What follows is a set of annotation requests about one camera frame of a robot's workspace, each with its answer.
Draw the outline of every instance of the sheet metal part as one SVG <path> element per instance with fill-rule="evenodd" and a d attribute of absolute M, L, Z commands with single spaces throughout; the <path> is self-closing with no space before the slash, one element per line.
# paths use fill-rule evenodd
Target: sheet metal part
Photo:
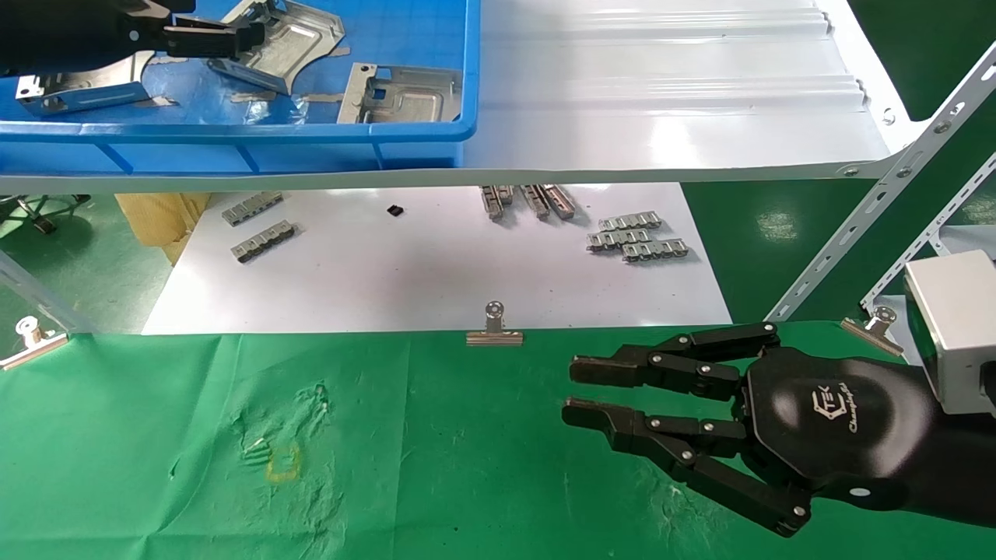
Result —
<path fill-rule="evenodd" d="M 283 199 L 284 193 L 280 191 L 260 192 L 252 198 L 239 202 L 231 208 L 221 212 L 221 217 L 225 218 L 228 225 L 235 227 L 247 219 L 262 213 L 268 208 L 271 208 Z"/>
<path fill-rule="evenodd" d="M 601 231 L 617 231 L 623 229 L 636 229 L 636 228 L 649 228 L 654 229 L 660 227 L 664 223 L 657 212 L 653 210 L 647 212 L 640 212 L 636 214 L 626 214 L 624 216 L 616 216 L 612 218 L 606 218 L 604 220 L 599 220 L 599 230 Z"/>
<path fill-rule="evenodd" d="M 208 59 L 212 70 L 291 95 L 294 80 L 312 62 L 329 56 L 346 37 L 343 20 L 335 14 L 284 0 L 242 0 L 222 23 L 238 26 L 243 22 L 266 24 L 263 44 L 231 59 Z"/>
<path fill-rule="evenodd" d="M 558 184 L 545 184 L 543 185 L 543 193 L 546 194 L 547 202 L 554 213 L 557 214 L 557 217 L 562 220 L 574 218 L 574 214 L 578 208 L 564 191 L 563 187 Z"/>
<path fill-rule="evenodd" d="M 273 227 L 268 227 L 257 235 L 253 235 L 251 238 L 232 247 L 232 254 L 235 256 L 235 260 L 247 263 L 263 254 L 266 250 L 294 237 L 296 231 L 293 224 L 287 220 L 283 220 Z"/>
<path fill-rule="evenodd" d="M 481 200 L 484 202 L 484 211 L 488 213 L 488 217 L 492 220 L 500 220 L 505 214 L 505 209 L 501 203 L 501 197 L 498 196 L 498 187 L 482 186 Z"/>
<path fill-rule="evenodd" d="M 526 198 L 526 204 L 533 209 L 536 217 L 545 220 L 550 217 L 550 203 L 547 202 L 547 197 L 543 194 L 543 187 L 538 184 L 524 184 L 519 188 L 522 189 L 522 195 Z"/>
<path fill-rule="evenodd" d="M 622 246 L 622 260 L 625 262 L 681 258 L 687 255 L 688 246 L 681 239 L 628 243 Z"/>
<path fill-rule="evenodd" d="M 498 190 L 498 199 L 505 206 L 508 206 L 515 199 L 515 187 L 510 184 L 498 184 L 495 185 Z"/>
<path fill-rule="evenodd" d="M 506 331 L 505 306 L 500 301 L 489 302 L 484 308 L 484 331 L 467 333 L 467 346 L 522 346 L 525 337 L 518 331 Z"/>
<path fill-rule="evenodd" d="M 880 305 L 874 309 L 871 319 L 864 325 L 846 317 L 841 322 L 841 327 L 845 331 L 865 340 L 873 346 L 885 350 L 893 356 L 902 356 L 902 347 L 885 336 L 889 325 L 895 322 L 895 317 L 894 311 L 884 305 Z"/>
<path fill-rule="evenodd" d="M 15 99 L 38 117 L 145 101 L 149 94 L 141 75 L 154 55 L 141 51 L 88 72 L 23 76 L 17 81 Z"/>
<path fill-rule="evenodd" d="M 588 235 L 588 250 L 593 253 L 620 249 L 628 243 L 647 243 L 652 241 L 650 232 L 645 229 L 628 229 L 626 231 L 603 231 Z"/>
<path fill-rule="evenodd" d="M 461 71 L 354 63 L 337 123 L 445 123 L 460 115 L 462 100 Z"/>

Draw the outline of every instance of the green floor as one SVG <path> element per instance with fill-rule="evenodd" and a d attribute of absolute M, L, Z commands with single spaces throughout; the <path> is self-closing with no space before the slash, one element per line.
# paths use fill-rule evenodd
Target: green floor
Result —
<path fill-rule="evenodd" d="M 51 235 L 30 224 L 5 223 L 0 250 L 101 331 L 140 332 L 169 276 L 162 251 L 138 243 L 109 194 L 94 196 L 76 215 L 56 216 L 53 222 L 58 230 Z M 12 349 L 19 344 L 14 324 L 35 312 L 5 286 L 0 290 L 0 349 Z"/>

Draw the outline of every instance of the green cloth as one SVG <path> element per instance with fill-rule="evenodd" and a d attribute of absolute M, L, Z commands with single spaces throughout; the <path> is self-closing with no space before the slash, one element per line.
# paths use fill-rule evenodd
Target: green cloth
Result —
<path fill-rule="evenodd" d="M 676 416 L 728 405 L 574 385 L 573 355 L 678 329 L 76 337 L 0 374 L 0 559 L 988 555 L 996 532 L 816 500 L 793 539 L 565 426 L 569 395 Z M 883 358 L 830 323 L 786 345 Z"/>

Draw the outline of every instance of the metal stamping part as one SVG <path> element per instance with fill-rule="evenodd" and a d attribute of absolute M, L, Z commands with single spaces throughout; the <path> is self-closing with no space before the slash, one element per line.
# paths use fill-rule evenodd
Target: metal stamping part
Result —
<path fill-rule="evenodd" d="M 648 227 L 654 229 L 660 227 L 660 224 L 664 223 L 657 215 L 657 212 L 653 210 L 648 212 L 640 212 L 638 214 L 626 214 L 625 216 L 616 216 L 612 218 L 606 218 L 604 220 L 599 220 L 599 229 L 601 231 L 617 231 L 620 229 L 635 229 L 638 227 Z"/>
<path fill-rule="evenodd" d="M 681 258 L 687 255 L 688 246 L 681 239 L 628 243 L 622 246 L 622 260 L 626 262 Z"/>
<path fill-rule="evenodd" d="M 229 225 L 235 227 L 247 219 L 262 213 L 264 210 L 270 208 L 283 199 L 284 193 L 280 191 L 260 192 L 252 198 L 242 201 L 221 212 L 221 217 L 225 218 L 225 221 L 227 221 Z"/>
<path fill-rule="evenodd" d="M 547 201 L 554 213 L 562 220 L 569 220 L 574 217 L 577 207 L 574 201 L 567 195 L 564 189 L 558 184 L 543 185 L 543 192 L 547 195 Z"/>
<path fill-rule="evenodd" d="M 241 263 L 249 262 L 253 258 L 263 254 L 267 249 L 283 243 L 294 236 L 294 226 L 287 220 L 283 220 L 273 227 L 253 235 L 238 245 L 232 247 L 232 254 Z"/>
<path fill-rule="evenodd" d="M 378 78 L 378 69 L 390 79 Z M 459 70 L 355 63 L 336 122 L 449 123 L 459 117 L 462 99 Z"/>
<path fill-rule="evenodd" d="M 343 20 L 322 10 L 291 0 L 242 0 L 222 23 L 266 24 L 262 45 L 233 58 L 208 59 L 208 68 L 291 95 L 294 81 L 312 62 L 331 54 L 346 36 Z"/>
<path fill-rule="evenodd" d="M 524 184 L 522 195 L 526 197 L 526 203 L 536 213 L 536 217 L 545 220 L 550 217 L 550 203 L 547 202 L 546 195 L 543 194 L 543 187 L 538 184 Z"/>
<path fill-rule="evenodd" d="M 144 101 L 149 95 L 141 75 L 154 55 L 139 51 L 95 70 L 22 76 L 14 98 L 38 117 Z"/>
<path fill-rule="evenodd" d="M 629 229 L 626 231 L 603 231 L 588 235 L 588 250 L 592 252 L 619 249 L 627 243 L 646 243 L 652 241 L 650 233 L 645 229 Z"/>
<path fill-rule="evenodd" d="M 484 201 L 484 210 L 488 213 L 488 217 L 500 220 L 505 212 L 501 205 L 501 198 L 498 196 L 498 189 L 494 186 L 482 186 L 481 200 Z"/>
<path fill-rule="evenodd" d="M 503 205 L 509 205 L 512 203 L 512 199 L 515 198 L 515 189 L 510 184 L 499 184 L 495 188 L 498 189 L 498 199 L 501 200 Z"/>

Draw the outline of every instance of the robotic hand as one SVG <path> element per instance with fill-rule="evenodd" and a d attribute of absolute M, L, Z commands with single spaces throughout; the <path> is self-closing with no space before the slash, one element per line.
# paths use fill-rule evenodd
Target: robotic hand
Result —
<path fill-rule="evenodd" d="M 0 18 L 0 76 L 81 72 L 138 51 L 233 57 L 263 43 L 244 27 L 192 16 L 196 0 L 9 0 Z"/>
<path fill-rule="evenodd" d="M 714 363 L 758 356 L 743 378 Z M 996 419 L 946 415 L 923 368 L 815 358 L 781 348 L 777 327 L 762 323 L 575 357 L 571 379 L 732 399 L 734 420 L 573 398 L 562 418 L 782 536 L 810 520 L 814 496 L 996 527 Z M 756 478 L 714 458 L 738 454 Z"/>

